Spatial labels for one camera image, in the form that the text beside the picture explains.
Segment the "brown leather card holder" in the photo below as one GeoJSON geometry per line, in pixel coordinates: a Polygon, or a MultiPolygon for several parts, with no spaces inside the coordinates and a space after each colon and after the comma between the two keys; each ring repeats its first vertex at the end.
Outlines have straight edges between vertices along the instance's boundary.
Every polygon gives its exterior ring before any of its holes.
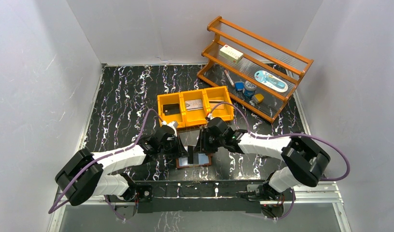
{"type": "Polygon", "coordinates": [[[189,157],[176,159],[178,169],[188,167],[210,166],[212,164],[212,154],[194,153],[189,157]]]}

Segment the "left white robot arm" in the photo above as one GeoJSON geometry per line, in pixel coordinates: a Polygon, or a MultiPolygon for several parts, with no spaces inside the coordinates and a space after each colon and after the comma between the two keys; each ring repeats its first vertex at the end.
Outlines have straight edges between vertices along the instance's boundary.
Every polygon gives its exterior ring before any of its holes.
{"type": "Polygon", "coordinates": [[[152,135],[124,148],[107,152],[93,152],[83,148],[55,176],[55,182],[69,203],[80,205],[92,196],[115,195],[125,201],[146,201],[146,185],[136,184],[127,174],[113,172],[127,167],[140,166],[160,156],[175,160],[188,154],[173,127],[163,125],[152,135]]]}

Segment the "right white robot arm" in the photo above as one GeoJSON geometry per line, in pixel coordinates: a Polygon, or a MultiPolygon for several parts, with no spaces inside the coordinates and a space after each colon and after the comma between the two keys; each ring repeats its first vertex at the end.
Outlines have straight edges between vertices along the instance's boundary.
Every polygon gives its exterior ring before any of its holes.
{"type": "Polygon", "coordinates": [[[200,130],[195,153],[214,154],[220,147],[232,153],[255,154],[285,162],[285,167],[273,172],[263,184],[247,186],[240,197],[274,199],[297,185],[315,187],[328,166],[330,156],[304,134],[281,138],[260,139],[247,130],[233,130],[221,118],[215,117],[200,130]]]}

